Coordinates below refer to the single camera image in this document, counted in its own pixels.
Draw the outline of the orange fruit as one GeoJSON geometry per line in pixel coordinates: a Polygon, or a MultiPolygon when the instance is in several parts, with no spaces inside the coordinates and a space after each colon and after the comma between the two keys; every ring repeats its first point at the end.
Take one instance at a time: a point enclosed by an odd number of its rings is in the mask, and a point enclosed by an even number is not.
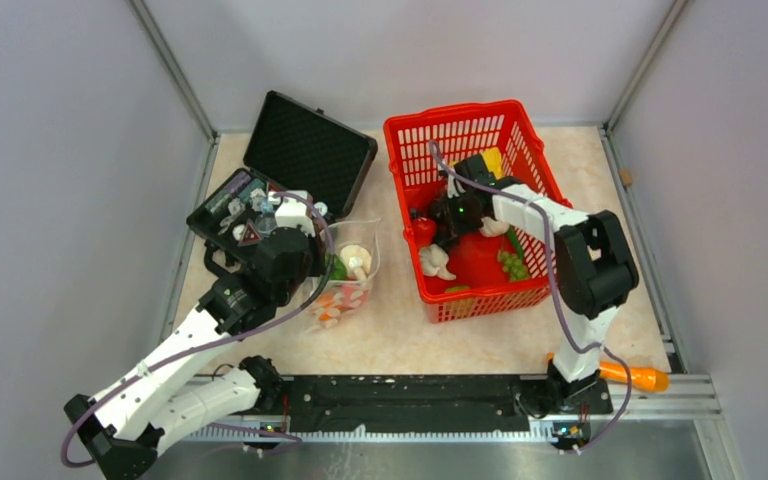
{"type": "Polygon", "coordinates": [[[369,297],[369,291],[352,285],[323,293],[312,305],[311,313],[319,328],[331,328],[340,319],[362,307],[369,297]]]}

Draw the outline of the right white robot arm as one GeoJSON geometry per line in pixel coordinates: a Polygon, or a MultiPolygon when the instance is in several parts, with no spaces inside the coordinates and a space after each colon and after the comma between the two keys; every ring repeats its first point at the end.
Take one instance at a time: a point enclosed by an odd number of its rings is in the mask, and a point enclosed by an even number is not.
{"type": "Polygon", "coordinates": [[[539,238],[544,248],[554,309],[566,339],[547,367],[545,411],[572,412],[599,379],[608,329],[639,273],[618,217],[611,211],[585,214],[532,190],[521,180],[498,178],[485,159],[473,155],[449,166],[432,151],[446,180],[429,208],[437,225],[425,255],[449,252],[466,235],[516,227],[539,238]]]}

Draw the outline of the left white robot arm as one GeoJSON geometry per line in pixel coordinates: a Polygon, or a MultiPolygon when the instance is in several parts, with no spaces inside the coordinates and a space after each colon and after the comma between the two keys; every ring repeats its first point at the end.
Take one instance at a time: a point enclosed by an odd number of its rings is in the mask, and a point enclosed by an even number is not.
{"type": "Polygon", "coordinates": [[[238,411],[279,404],[278,374],[259,356],[189,392],[182,387],[209,361],[302,311],[280,314],[301,284],[325,272],[315,233],[279,227],[242,269],[218,278],[185,320],[128,373],[64,406],[71,427],[61,444],[68,468],[96,465],[107,479],[137,479],[171,446],[238,411]]]}

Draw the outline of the clear zip top bag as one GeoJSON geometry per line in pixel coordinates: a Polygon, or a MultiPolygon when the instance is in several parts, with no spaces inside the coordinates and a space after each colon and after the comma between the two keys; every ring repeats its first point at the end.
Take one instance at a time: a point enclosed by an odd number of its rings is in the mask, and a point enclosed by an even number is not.
{"type": "Polygon", "coordinates": [[[336,246],[334,268],[323,292],[306,308],[307,332],[337,326],[368,301],[380,267],[380,218],[349,220],[329,229],[336,246]]]}

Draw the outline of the white mushroom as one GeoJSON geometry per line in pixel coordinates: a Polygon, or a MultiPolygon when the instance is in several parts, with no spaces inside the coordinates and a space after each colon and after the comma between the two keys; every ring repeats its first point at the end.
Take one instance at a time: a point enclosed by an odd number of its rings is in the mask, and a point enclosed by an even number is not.
{"type": "Polygon", "coordinates": [[[431,244],[420,248],[419,260],[425,277],[439,278],[444,281],[456,279],[456,275],[448,269],[450,257],[440,246],[431,244]]]}
{"type": "Polygon", "coordinates": [[[345,266],[349,279],[363,282],[368,278],[372,267],[372,256],[363,246],[358,244],[344,246],[339,252],[339,259],[345,266]]]}

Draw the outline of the green bell pepper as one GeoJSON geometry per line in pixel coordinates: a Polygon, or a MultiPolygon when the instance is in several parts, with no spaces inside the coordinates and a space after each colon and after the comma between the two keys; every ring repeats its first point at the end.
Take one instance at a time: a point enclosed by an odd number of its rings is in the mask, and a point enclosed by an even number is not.
{"type": "Polygon", "coordinates": [[[330,280],[345,281],[348,279],[347,267],[338,256],[330,255],[328,262],[331,264],[330,280]]]}

